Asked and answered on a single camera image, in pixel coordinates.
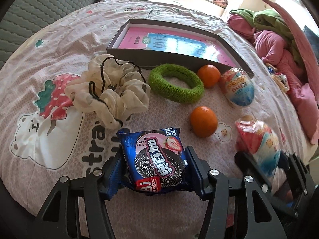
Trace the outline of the cream fabric scrunchie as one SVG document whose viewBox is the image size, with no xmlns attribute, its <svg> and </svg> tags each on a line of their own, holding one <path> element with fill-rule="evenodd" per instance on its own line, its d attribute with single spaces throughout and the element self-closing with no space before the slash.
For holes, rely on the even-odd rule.
<svg viewBox="0 0 319 239">
<path fill-rule="evenodd" d="M 133 114 L 148 110 L 150 91 L 139 66 L 109 54 L 92 59 L 88 70 L 64 90 L 77 110 L 96 113 L 113 130 L 120 129 Z"/>
</svg>

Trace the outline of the blue white surprise egg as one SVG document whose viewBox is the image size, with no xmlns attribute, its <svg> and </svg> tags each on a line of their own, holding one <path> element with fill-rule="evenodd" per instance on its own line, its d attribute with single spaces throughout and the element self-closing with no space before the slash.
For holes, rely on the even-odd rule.
<svg viewBox="0 0 319 239">
<path fill-rule="evenodd" d="M 247 107 L 255 97 L 254 84 L 242 69 L 231 68 L 222 74 L 219 87 L 228 101 L 235 106 Z"/>
</svg>

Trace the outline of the grey quilted headboard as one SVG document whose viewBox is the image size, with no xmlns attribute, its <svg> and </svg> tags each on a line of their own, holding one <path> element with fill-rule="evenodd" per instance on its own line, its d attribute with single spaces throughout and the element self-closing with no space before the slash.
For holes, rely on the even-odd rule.
<svg viewBox="0 0 319 239">
<path fill-rule="evenodd" d="M 95 0 L 15 0 L 1 20 L 1 66 L 33 34 Z"/>
</svg>

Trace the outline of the blue Oreo cookie packet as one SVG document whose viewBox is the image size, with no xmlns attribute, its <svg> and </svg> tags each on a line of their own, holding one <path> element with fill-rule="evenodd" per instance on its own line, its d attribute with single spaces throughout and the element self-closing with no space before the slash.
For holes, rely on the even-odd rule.
<svg viewBox="0 0 319 239">
<path fill-rule="evenodd" d="M 184 188 L 188 162 L 179 134 L 180 129 L 176 127 L 117 132 L 133 190 L 165 194 Z"/>
</svg>

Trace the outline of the wall mounted black television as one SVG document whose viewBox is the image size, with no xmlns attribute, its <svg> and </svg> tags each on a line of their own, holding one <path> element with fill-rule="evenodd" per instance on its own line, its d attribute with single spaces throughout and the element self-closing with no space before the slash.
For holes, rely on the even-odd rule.
<svg viewBox="0 0 319 239">
<path fill-rule="evenodd" d="M 304 26 L 303 29 L 304 34 L 306 35 L 309 43 L 311 44 L 312 50 L 314 51 L 315 54 L 318 54 L 318 45 L 319 45 L 319 37 L 315 33 L 309 29 L 306 25 Z"/>
</svg>

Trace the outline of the green crumpled blanket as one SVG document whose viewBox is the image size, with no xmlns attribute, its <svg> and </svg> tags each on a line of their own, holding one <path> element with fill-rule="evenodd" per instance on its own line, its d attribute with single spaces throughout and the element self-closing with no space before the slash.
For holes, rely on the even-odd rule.
<svg viewBox="0 0 319 239">
<path fill-rule="evenodd" d="M 288 28 L 288 25 L 282 16 L 275 10 L 266 9 L 262 11 L 251 11 L 248 9 L 235 9 L 230 11 L 230 15 L 239 15 L 248 24 L 259 31 L 268 30 L 280 35 L 287 43 L 294 57 L 294 61 L 301 68 L 304 67 L 304 62 L 297 48 L 295 38 Z"/>
</svg>

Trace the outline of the orange tangerine near box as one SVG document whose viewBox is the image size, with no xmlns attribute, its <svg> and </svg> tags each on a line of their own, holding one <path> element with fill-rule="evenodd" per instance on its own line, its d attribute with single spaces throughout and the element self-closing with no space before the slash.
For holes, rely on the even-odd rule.
<svg viewBox="0 0 319 239">
<path fill-rule="evenodd" d="M 203 82 L 205 88 L 213 88 L 221 77 L 220 71 L 211 64 L 202 66 L 198 70 L 197 75 Z"/>
</svg>

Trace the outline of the pink crumpled quilt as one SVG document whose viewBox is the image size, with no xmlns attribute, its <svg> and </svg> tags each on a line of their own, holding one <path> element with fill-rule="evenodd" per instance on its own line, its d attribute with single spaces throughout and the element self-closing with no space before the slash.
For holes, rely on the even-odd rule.
<svg viewBox="0 0 319 239">
<path fill-rule="evenodd" d="M 237 34 L 251 42 L 257 55 L 265 64 L 269 63 L 286 76 L 290 87 L 288 96 L 310 143 L 316 144 L 318 142 L 318 106 L 315 95 L 309 84 L 302 83 L 305 71 L 296 65 L 292 54 L 288 51 L 286 41 L 273 31 L 258 31 L 238 14 L 231 14 L 227 24 Z"/>
</svg>

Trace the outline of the orange tangerine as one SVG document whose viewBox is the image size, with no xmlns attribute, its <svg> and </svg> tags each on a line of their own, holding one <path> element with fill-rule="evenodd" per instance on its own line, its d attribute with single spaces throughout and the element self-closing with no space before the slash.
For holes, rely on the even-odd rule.
<svg viewBox="0 0 319 239">
<path fill-rule="evenodd" d="M 218 127 L 216 114 L 206 106 L 196 107 L 189 117 L 191 129 L 200 138 L 207 138 L 215 133 Z"/>
<path fill-rule="evenodd" d="M 213 88 L 221 77 L 220 71 L 211 64 L 202 66 L 198 70 L 197 75 L 203 82 L 205 88 Z"/>
</svg>

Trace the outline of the small bag on windowsill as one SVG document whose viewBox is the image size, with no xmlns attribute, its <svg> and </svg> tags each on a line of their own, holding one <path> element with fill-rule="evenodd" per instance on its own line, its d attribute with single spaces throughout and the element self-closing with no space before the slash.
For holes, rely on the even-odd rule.
<svg viewBox="0 0 319 239">
<path fill-rule="evenodd" d="M 228 0 L 213 0 L 213 3 L 225 9 L 228 5 Z"/>
</svg>

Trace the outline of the grey shallow cardboard box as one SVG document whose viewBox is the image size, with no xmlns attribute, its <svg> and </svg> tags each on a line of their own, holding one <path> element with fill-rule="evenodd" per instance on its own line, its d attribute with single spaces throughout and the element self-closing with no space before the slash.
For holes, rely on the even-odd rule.
<svg viewBox="0 0 319 239">
<path fill-rule="evenodd" d="M 171 52 L 153 51 L 147 49 L 120 49 L 118 46 L 122 41 L 124 35 L 127 33 L 130 26 L 151 27 L 164 30 L 173 30 L 188 34 L 197 34 L 204 37 L 211 37 L 217 39 L 224 48 L 230 53 L 231 57 L 235 60 L 236 66 L 231 67 L 222 63 L 210 61 L 203 58 L 194 56 L 181 55 Z M 114 35 L 109 45 L 106 48 L 107 53 L 115 56 L 116 58 L 124 61 L 131 61 L 138 66 L 145 69 L 151 69 L 155 66 L 170 63 L 184 66 L 194 72 L 197 72 L 202 66 L 211 64 L 218 68 L 220 73 L 224 73 L 231 68 L 238 68 L 244 70 L 249 77 L 253 77 L 254 73 L 248 64 L 241 58 L 241 56 L 219 35 L 198 29 L 196 27 L 177 24 L 172 22 L 148 20 L 148 19 L 129 19 Z"/>
</svg>

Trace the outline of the red white egg toy packet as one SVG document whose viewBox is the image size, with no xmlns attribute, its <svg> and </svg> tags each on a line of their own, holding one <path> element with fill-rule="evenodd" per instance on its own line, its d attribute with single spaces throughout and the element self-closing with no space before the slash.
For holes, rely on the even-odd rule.
<svg viewBox="0 0 319 239">
<path fill-rule="evenodd" d="M 277 166 L 281 154 L 280 140 L 276 132 L 262 120 L 235 121 L 237 130 L 236 149 L 243 151 L 257 164 L 267 180 L 271 183 L 271 192 L 279 188 Z"/>
</svg>

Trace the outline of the snack wrappers pile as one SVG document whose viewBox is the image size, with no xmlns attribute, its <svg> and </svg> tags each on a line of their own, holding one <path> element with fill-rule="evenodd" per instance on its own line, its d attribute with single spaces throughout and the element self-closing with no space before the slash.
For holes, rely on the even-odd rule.
<svg viewBox="0 0 319 239">
<path fill-rule="evenodd" d="M 265 63 L 265 65 L 268 69 L 268 72 L 271 75 L 271 78 L 278 85 L 280 90 L 283 93 L 287 93 L 288 91 L 290 91 L 290 86 L 288 84 L 288 79 L 287 79 L 286 75 L 278 72 L 277 68 L 275 68 L 274 66 L 272 66 L 269 63 Z"/>
</svg>

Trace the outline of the orange tangerine front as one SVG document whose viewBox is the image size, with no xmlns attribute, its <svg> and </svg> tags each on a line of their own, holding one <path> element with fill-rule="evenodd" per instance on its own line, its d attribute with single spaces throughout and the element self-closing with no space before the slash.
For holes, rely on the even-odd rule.
<svg viewBox="0 0 319 239">
<path fill-rule="evenodd" d="M 196 107 L 189 117 L 191 129 L 200 138 L 207 138 L 215 133 L 218 127 L 216 114 L 206 106 Z"/>
</svg>

